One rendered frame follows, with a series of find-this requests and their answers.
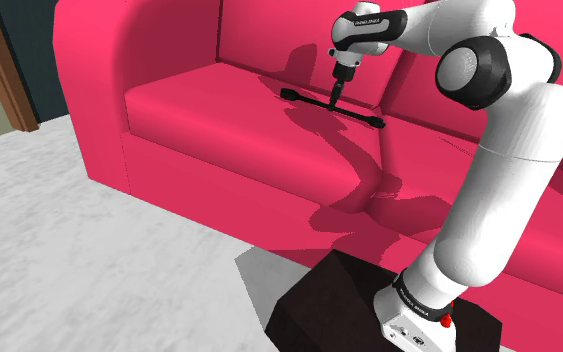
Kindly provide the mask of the pink sofa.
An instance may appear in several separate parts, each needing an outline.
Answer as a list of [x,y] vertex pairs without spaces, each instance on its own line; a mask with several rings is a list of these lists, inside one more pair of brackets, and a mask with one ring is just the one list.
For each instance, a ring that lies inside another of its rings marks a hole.
[[[338,249],[393,271],[434,238],[486,123],[443,97],[437,59],[368,57],[325,99],[357,0],[58,0],[53,49],[88,176],[305,266]],[[563,63],[563,0],[514,0]],[[563,67],[559,77],[563,85]],[[468,301],[516,352],[563,352],[563,161],[505,271]]]

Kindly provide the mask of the long black wrench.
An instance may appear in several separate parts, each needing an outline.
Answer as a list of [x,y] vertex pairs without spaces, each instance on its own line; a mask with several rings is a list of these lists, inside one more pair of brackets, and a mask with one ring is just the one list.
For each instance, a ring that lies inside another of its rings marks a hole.
[[337,106],[331,106],[321,102],[319,100],[315,100],[306,96],[301,95],[297,91],[289,88],[282,88],[280,90],[279,96],[287,101],[302,101],[308,104],[312,104],[321,108],[324,108],[328,111],[340,113],[346,115],[348,117],[352,117],[354,119],[366,122],[368,125],[374,128],[382,129],[386,126],[385,122],[382,118],[377,116],[366,116],[359,113],[355,113]]

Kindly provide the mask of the dark robot stand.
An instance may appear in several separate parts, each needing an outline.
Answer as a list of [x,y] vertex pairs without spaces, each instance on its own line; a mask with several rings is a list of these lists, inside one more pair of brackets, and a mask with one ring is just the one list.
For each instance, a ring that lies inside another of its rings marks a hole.
[[407,315],[383,335],[373,298],[396,276],[333,250],[277,301],[265,333],[279,352],[437,352]]

